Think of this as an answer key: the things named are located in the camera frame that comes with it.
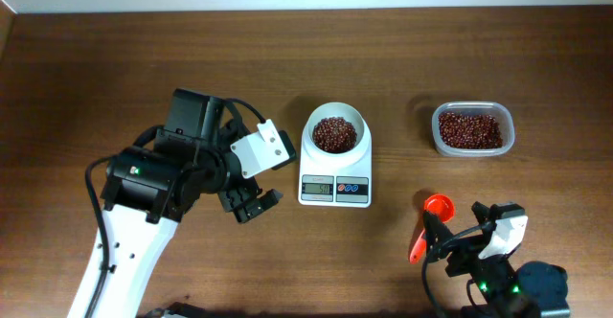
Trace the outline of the orange measuring scoop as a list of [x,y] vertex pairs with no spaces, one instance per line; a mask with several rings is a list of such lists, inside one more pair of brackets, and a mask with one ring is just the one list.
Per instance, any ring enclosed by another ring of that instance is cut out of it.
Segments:
[[[455,215],[455,205],[453,201],[444,194],[436,193],[424,201],[423,209],[437,216],[442,223],[451,220]],[[418,239],[410,250],[408,261],[412,264],[418,263],[426,250],[425,230],[422,230]]]

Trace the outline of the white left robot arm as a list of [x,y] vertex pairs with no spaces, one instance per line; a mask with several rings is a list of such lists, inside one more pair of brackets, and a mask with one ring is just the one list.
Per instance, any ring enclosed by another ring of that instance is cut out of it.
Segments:
[[101,193],[86,168],[98,230],[70,316],[136,316],[153,269],[200,196],[217,196],[225,212],[246,223],[283,196],[261,189],[256,175],[295,155],[287,133],[271,120],[251,133],[232,119],[147,129],[130,147],[103,158]]

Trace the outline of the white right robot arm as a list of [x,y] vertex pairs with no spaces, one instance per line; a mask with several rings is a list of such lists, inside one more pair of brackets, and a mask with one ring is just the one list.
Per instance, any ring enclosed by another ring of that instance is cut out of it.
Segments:
[[446,275],[468,275],[466,284],[475,285],[485,300],[478,305],[468,294],[469,305],[460,309],[462,317],[569,317],[568,275],[563,267],[544,261],[511,266],[510,257],[528,224],[525,209],[513,202],[489,207],[476,202],[471,211],[477,224],[457,234],[437,215],[422,214],[426,247],[421,281],[435,314],[444,317],[446,312],[430,289],[427,267],[445,260]]

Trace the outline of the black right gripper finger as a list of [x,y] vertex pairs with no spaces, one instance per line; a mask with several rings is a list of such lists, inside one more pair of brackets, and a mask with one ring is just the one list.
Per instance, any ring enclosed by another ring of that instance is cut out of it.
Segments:
[[488,206],[476,201],[471,206],[471,211],[479,225],[487,225],[489,223],[490,208]]
[[425,211],[422,217],[426,240],[424,262],[430,263],[448,258],[454,253],[454,234],[435,214]]

